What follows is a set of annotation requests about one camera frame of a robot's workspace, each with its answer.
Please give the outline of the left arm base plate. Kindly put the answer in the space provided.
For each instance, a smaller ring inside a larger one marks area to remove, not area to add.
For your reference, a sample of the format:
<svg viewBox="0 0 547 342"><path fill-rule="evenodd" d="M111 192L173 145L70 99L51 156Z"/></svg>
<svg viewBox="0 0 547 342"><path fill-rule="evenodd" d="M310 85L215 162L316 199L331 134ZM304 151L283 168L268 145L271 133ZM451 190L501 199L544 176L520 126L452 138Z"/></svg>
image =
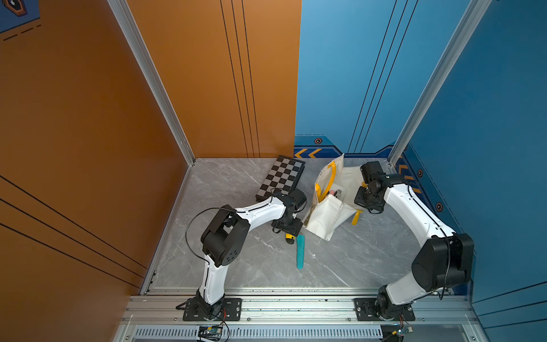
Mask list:
<svg viewBox="0 0 547 342"><path fill-rule="evenodd" d="M183 321L239 321L242 313L241 298L222 298L215 304L208 304L201 297L195 296L187 300L183 309Z"/></svg>

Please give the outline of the canvas pouch with farm picture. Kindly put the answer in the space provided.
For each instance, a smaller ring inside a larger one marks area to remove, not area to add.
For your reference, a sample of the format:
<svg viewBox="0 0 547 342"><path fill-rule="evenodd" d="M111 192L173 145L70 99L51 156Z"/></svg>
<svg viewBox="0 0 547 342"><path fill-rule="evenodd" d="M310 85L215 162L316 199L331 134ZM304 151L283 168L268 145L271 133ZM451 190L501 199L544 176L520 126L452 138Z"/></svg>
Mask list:
<svg viewBox="0 0 547 342"><path fill-rule="evenodd" d="M326 241L331 240L336 228L347 219L355 225L363 208L354 203L363 176L358 166L345 165L345 156L330 161L320 171L314 182L311 208L306 213L303 226ZM329 191L336 191L336 196Z"/></svg>

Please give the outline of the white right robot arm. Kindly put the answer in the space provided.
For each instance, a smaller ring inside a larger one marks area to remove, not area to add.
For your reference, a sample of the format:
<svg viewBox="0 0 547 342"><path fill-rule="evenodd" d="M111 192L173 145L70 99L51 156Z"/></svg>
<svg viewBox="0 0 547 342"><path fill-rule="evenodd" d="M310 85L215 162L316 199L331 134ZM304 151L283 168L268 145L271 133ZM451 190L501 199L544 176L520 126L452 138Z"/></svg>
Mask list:
<svg viewBox="0 0 547 342"><path fill-rule="evenodd" d="M380 287L374 315L391 321L410 316L412 304L435 292L442 299L448 290L471 280L474 241L458 234L439 219L399 174L387 174L379 162L360 167L366 187L360 187L354 203L371 214L393 208L413 232L420 251L411 270L396 282Z"/></svg>

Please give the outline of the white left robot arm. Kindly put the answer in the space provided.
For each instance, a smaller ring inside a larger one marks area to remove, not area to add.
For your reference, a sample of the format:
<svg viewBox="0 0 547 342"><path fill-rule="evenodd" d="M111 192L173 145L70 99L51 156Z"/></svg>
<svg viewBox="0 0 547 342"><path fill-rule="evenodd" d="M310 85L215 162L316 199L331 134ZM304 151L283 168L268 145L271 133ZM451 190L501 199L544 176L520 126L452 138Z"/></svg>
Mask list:
<svg viewBox="0 0 547 342"><path fill-rule="evenodd" d="M265 201L248 207L225 205L217 209L201 236L205 272L196 300L207 319L221 313L229 265L241 253L249 232L270 223L273 232L297 237L303 226L297 215L306 204L306 195L293 190L287 195L276 191Z"/></svg>

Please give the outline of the black white chessboard box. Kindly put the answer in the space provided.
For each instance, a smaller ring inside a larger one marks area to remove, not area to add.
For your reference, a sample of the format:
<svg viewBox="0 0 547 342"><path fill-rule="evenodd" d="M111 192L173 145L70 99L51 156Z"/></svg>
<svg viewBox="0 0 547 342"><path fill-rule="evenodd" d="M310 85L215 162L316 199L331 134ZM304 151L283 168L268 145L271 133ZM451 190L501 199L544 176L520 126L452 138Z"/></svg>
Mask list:
<svg viewBox="0 0 547 342"><path fill-rule="evenodd" d="M260 186L256 194L256 201L265 201L276 191L288 195L297 188L304 168L305 162L302 160L280 155Z"/></svg>

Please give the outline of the black yellow utility knife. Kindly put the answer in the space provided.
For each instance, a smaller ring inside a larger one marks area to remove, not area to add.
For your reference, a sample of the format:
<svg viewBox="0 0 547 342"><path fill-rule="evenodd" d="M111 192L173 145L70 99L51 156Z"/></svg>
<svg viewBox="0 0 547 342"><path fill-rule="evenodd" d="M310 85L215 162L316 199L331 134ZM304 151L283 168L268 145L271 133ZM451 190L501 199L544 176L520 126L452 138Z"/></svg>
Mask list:
<svg viewBox="0 0 547 342"><path fill-rule="evenodd" d="M295 241L296 241L296 238L294 235L291 235L289 233L286 233L285 234L285 240L286 242L289 244L289 245L294 245L295 244Z"/></svg>

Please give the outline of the teal utility knife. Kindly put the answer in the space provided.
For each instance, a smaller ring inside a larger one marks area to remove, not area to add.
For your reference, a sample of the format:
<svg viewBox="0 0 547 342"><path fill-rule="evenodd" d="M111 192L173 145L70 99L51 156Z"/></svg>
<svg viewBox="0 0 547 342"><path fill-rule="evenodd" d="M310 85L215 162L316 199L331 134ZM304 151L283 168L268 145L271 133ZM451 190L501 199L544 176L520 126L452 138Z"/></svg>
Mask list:
<svg viewBox="0 0 547 342"><path fill-rule="evenodd" d="M297 236L296 243L297 243L297 259L296 259L297 268L299 270L302 270L304 266L304 255L305 255L305 243L306 243L305 236L304 235Z"/></svg>

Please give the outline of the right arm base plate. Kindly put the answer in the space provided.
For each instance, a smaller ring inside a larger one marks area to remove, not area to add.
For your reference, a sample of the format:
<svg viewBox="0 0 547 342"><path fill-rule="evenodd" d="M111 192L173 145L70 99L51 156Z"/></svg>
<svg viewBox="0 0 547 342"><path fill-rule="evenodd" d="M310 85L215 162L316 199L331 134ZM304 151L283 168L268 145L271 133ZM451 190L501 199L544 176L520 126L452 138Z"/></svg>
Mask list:
<svg viewBox="0 0 547 342"><path fill-rule="evenodd" d="M412 322L416 319L410 304L394 305L390 301L379 303L373 298L353 299L358 321L403 321Z"/></svg>

